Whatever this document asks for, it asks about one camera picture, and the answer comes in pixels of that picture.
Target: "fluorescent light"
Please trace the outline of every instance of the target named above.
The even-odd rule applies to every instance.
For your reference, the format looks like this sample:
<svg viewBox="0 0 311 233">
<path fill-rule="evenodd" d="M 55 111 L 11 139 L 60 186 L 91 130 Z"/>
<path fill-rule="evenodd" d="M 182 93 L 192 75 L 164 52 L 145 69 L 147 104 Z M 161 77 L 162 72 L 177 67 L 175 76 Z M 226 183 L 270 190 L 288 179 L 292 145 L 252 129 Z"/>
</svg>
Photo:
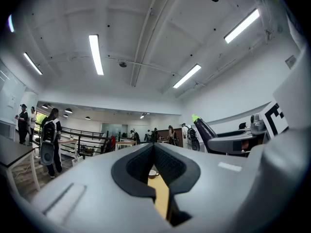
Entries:
<svg viewBox="0 0 311 233">
<path fill-rule="evenodd" d="M 9 16 L 9 28 L 11 32 L 14 32 L 13 23 L 12 23 L 12 14 Z"/>
<path fill-rule="evenodd" d="M 98 75 L 104 75 L 102 61 L 101 61 L 101 55 L 99 52 L 98 35 L 97 34 L 89 35 L 88 38 L 89 38 L 89 44 L 91 46 L 91 51 L 92 51 L 93 60 L 94 60 L 94 64 L 95 64 L 97 74 Z"/>
<path fill-rule="evenodd" d="M 2 72 L 1 70 L 0 70 L 0 72 L 1 72 L 8 80 L 10 80 L 10 79 L 8 78 L 8 76 L 6 76 L 6 75 L 4 74 L 4 72 Z"/>
<path fill-rule="evenodd" d="M 187 79 L 189 79 L 193 74 L 195 74 L 201 67 L 196 64 L 180 81 L 177 82 L 173 87 L 178 88 L 180 87 Z"/>
<path fill-rule="evenodd" d="M 251 25 L 260 16 L 259 10 L 256 9 L 250 15 L 247 16 L 237 27 L 235 27 L 229 34 L 225 36 L 227 43 L 230 43 L 235 37 L 237 37 L 243 30 Z"/>
<path fill-rule="evenodd" d="M 33 68 L 40 74 L 42 75 L 42 72 L 36 67 L 36 65 L 33 63 L 33 61 L 29 58 L 27 53 L 24 53 L 24 56 L 26 59 L 29 61 L 29 63 L 33 66 Z"/>
</svg>

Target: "ceiling pipe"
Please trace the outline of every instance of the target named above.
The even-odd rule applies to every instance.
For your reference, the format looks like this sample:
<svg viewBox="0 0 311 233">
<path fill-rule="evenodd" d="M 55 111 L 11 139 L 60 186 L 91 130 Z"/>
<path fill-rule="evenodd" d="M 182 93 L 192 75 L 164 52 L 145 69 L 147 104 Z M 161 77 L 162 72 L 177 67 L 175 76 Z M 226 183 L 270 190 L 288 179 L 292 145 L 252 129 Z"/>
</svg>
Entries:
<svg viewBox="0 0 311 233">
<path fill-rule="evenodd" d="M 157 26 L 157 23 L 158 23 L 158 21 L 159 21 L 159 19 L 160 19 L 160 16 L 161 16 L 161 14 L 162 14 L 164 8 L 166 7 L 166 4 L 168 3 L 168 1 L 169 1 L 169 0 L 166 0 L 166 1 L 165 1 L 164 6 L 162 7 L 160 13 L 158 14 L 158 17 L 157 17 L 156 22 L 155 22 L 155 26 L 153 27 L 152 33 L 151 33 L 150 36 L 149 36 L 148 43 L 147 43 L 147 46 L 146 46 L 146 48 L 145 48 L 144 54 L 143 54 L 143 56 L 142 56 L 141 62 L 143 62 L 143 60 L 144 60 L 144 58 L 145 58 L 146 51 L 147 51 L 147 49 L 148 49 L 148 47 L 149 47 L 149 44 L 150 44 L 151 38 L 152 38 L 152 36 L 153 36 L 153 34 L 154 34 L 154 31 L 155 31 L 155 28 L 156 28 L 156 26 Z M 140 73 L 140 67 L 139 67 L 139 69 L 138 69 L 138 74 L 137 74 L 137 77 L 136 77 L 136 80 L 135 80 L 134 87 L 136 86 L 139 73 Z"/>
<path fill-rule="evenodd" d="M 141 32 L 140 32 L 140 36 L 139 36 L 139 40 L 138 40 L 138 44 L 137 44 L 137 48 L 136 48 L 136 53 L 135 53 L 135 60 L 134 60 L 134 62 L 137 61 L 137 56 L 138 56 L 138 51 L 139 51 L 139 48 L 140 48 L 142 36 L 144 35 L 145 28 L 146 28 L 146 25 L 147 25 L 149 16 L 150 16 L 150 14 L 151 14 L 151 12 L 152 12 L 152 8 L 153 8 L 153 6 L 154 6 L 155 1 L 156 1 L 156 0 L 152 0 L 152 1 L 151 1 L 151 4 L 150 4 L 150 6 L 149 6 L 149 9 L 148 9 L 148 12 L 147 12 L 145 21 L 144 21 L 144 24 L 143 24 L 143 26 L 142 26 L 142 29 L 141 29 Z M 132 80 L 133 80 L 133 75 L 134 75 L 134 69 L 135 69 L 135 64 L 134 64 L 133 69 L 132 69 L 132 75 L 131 75 L 130 85 L 132 85 Z"/>
</svg>

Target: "person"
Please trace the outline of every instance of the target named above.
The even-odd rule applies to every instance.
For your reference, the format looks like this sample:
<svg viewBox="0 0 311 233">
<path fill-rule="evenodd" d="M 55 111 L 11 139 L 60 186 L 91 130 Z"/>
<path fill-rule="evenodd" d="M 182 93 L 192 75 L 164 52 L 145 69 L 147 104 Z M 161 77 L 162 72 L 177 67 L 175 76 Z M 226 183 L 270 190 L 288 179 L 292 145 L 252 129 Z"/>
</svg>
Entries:
<svg viewBox="0 0 311 233">
<path fill-rule="evenodd" d="M 188 130 L 192 128 L 192 126 L 190 124 L 183 123 L 181 127 L 183 131 L 183 147 L 190 150 L 191 146 L 188 142 Z"/>
<path fill-rule="evenodd" d="M 150 142 L 151 141 L 152 132 L 150 130 L 148 130 L 146 132 L 146 135 L 147 135 L 147 142 Z"/>
<path fill-rule="evenodd" d="M 175 145 L 174 143 L 174 134 L 175 134 L 175 130 L 173 129 L 173 127 L 170 125 L 169 126 L 169 135 L 168 135 L 168 140 L 169 140 L 169 144 L 171 145 Z"/>
<path fill-rule="evenodd" d="M 29 115 L 29 143 L 32 144 L 35 130 L 35 122 L 37 121 L 37 115 L 35 114 L 35 108 L 31 107 L 31 114 Z"/>
<path fill-rule="evenodd" d="M 27 121 L 28 113 L 26 111 L 27 106 L 23 103 L 21 105 L 21 113 L 15 119 L 18 119 L 18 134 L 19 134 L 19 143 L 25 144 L 26 135 L 27 135 Z"/>
<path fill-rule="evenodd" d="M 44 125 L 52 121 L 56 124 L 56 131 L 57 131 L 57 136 L 54 140 L 54 158 L 53 159 L 54 159 L 57 172 L 61 173 L 63 168 L 62 168 L 62 159 L 60 156 L 60 151 L 59 151 L 59 146 L 58 146 L 58 140 L 60 139 L 62 127 L 60 125 L 60 121 L 58 120 L 58 109 L 57 108 L 53 108 L 50 115 L 43 119 L 42 124 L 41 124 L 42 130 L 44 128 Z M 50 177 L 55 178 L 55 171 L 53 168 L 53 164 L 48 165 L 47 167 L 49 170 Z"/>
<path fill-rule="evenodd" d="M 183 123 L 183 147 L 189 150 L 200 151 L 200 142 L 195 129 L 190 125 Z"/>
<path fill-rule="evenodd" d="M 155 130 L 152 133 L 152 141 L 153 142 L 157 142 L 157 128 L 155 128 Z"/>
</svg>

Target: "black pants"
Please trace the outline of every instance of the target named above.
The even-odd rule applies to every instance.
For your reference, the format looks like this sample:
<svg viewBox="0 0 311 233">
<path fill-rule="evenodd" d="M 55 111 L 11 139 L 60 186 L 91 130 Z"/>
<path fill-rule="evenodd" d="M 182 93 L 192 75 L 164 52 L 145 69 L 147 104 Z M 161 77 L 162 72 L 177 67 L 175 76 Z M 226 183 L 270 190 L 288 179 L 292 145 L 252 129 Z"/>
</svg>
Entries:
<svg viewBox="0 0 311 233">
<path fill-rule="evenodd" d="M 55 139 L 55 141 L 54 141 L 54 163 L 55 163 L 55 167 L 56 167 L 57 172 L 60 173 L 63 170 L 63 168 L 62 168 L 62 160 L 60 159 L 58 152 L 59 152 L 58 141 L 57 141 L 57 139 Z M 53 164 L 48 165 L 47 167 L 49 170 L 49 174 L 51 176 L 54 176 L 55 171 L 53 168 Z"/>
<path fill-rule="evenodd" d="M 30 128 L 31 134 L 29 134 L 29 142 L 33 142 L 34 130 L 35 129 Z"/>
<path fill-rule="evenodd" d="M 19 143 L 23 144 L 26 140 L 26 135 L 27 135 L 27 129 L 25 128 L 18 128 L 18 134 L 19 134 Z"/>
</svg>

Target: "white cable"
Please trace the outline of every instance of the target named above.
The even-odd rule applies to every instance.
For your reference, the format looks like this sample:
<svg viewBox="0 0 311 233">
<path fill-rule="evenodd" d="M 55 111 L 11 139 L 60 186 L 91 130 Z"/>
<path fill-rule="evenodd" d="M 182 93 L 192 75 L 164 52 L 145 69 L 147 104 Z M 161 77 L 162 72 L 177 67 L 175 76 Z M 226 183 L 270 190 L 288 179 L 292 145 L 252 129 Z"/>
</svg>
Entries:
<svg viewBox="0 0 311 233">
<path fill-rule="evenodd" d="M 29 164 L 29 166 L 27 167 L 26 171 L 22 172 L 22 173 L 25 173 L 27 172 L 28 168 L 30 167 L 31 164 Z"/>
</svg>

